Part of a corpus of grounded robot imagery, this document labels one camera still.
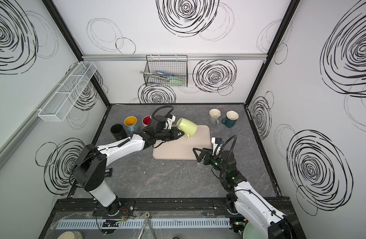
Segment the light green mug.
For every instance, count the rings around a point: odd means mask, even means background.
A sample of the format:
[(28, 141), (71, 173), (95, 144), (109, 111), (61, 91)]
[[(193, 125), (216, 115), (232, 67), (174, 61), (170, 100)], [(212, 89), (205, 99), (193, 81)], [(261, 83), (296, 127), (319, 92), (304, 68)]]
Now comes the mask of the light green mug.
[(197, 131), (197, 125), (192, 121), (184, 118), (180, 118), (177, 122), (177, 128), (184, 132), (183, 139), (188, 140), (190, 136), (193, 136)]

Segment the beige plastic tray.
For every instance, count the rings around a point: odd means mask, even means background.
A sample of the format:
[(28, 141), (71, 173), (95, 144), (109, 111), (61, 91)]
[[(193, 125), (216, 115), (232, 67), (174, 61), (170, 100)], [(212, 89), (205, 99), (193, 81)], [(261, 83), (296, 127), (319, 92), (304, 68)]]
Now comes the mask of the beige plastic tray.
[(211, 146), (210, 128), (207, 125), (198, 125), (194, 136), (184, 140), (165, 142), (153, 149), (154, 159), (166, 160), (196, 160), (193, 148), (209, 148)]

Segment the white mug red inside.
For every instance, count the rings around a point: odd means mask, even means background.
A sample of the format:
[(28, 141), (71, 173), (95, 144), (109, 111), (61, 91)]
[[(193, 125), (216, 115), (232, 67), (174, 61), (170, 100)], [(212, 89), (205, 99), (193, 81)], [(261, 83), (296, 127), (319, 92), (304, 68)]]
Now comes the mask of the white mug red inside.
[(143, 119), (142, 119), (142, 124), (143, 124), (143, 127), (146, 127), (150, 124), (151, 122), (151, 116), (145, 116)]

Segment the grey mug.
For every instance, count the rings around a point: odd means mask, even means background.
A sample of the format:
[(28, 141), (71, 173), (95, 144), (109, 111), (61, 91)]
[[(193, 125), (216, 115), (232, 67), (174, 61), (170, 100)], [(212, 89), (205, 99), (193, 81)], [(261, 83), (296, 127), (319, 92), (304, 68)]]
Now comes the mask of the grey mug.
[(221, 111), (218, 109), (211, 109), (209, 111), (209, 121), (211, 124), (219, 124)]

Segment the blue butterfly mug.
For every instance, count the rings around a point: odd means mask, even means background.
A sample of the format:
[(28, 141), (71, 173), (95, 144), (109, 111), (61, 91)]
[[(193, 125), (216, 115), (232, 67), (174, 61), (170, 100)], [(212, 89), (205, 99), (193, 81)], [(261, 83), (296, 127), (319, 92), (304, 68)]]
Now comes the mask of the blue butterfly mug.
[(135, 116), (128, 116), (124, 120), (124, 124), (130, 134), (137, 133), (139, 131), (138, 120)]

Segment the dark green mug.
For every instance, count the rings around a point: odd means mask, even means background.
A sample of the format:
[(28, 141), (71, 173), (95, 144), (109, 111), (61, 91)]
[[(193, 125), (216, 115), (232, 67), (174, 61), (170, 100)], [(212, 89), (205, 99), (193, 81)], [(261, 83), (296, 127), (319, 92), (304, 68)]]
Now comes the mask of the dark green mug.
[(227, 128), (232, 128), (239, 119), (239, 114), (236, 111), (228, 111), (225, 118), (222, 119), (222, 124)]

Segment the black mug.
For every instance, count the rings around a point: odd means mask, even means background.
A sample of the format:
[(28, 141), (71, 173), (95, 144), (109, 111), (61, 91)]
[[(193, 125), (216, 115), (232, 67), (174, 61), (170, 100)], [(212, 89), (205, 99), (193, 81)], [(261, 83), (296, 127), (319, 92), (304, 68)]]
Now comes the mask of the black mug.
[(110, 128), (110, 132), (116, 139), (116, 141), (120, 141), (128, 137), (128, 134), (125, 128), (121, 124), (115, 124)]

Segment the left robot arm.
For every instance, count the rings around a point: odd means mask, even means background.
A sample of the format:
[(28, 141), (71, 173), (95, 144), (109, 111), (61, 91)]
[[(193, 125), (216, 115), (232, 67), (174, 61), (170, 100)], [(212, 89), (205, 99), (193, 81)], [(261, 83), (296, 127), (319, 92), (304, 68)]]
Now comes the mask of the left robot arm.
[(122, 206), (117, 195), (105, 181), (106, 167), (131, 153), (149, 147), (156, 148), (158, 140), (163, 144), (183, 137), (184, 132), (173, 126), (176, 120), (172, 114), (173, 110), (174, 106), (161, 106), (152, 113), (150, 124), (138, 133), (107, 145), (89, 144), (78, 156), (71, 176), (98, 201), (108, 216), (117, 215)]

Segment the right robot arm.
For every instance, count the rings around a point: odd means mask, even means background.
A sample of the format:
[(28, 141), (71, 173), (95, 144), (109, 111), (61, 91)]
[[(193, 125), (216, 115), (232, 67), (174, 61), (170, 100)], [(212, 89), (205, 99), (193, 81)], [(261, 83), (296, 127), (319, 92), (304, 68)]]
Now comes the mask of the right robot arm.
[(216, 138), (212, 149), (192, 149), (198, 162), (219, 171), (219, 181), (228, 192), (227, 210), (242, 215), (264, 239), (305, 239), (299, 220), (270, 204), (238, 170), (233, 152), (236, 142), (233, 135), (226, 141)]

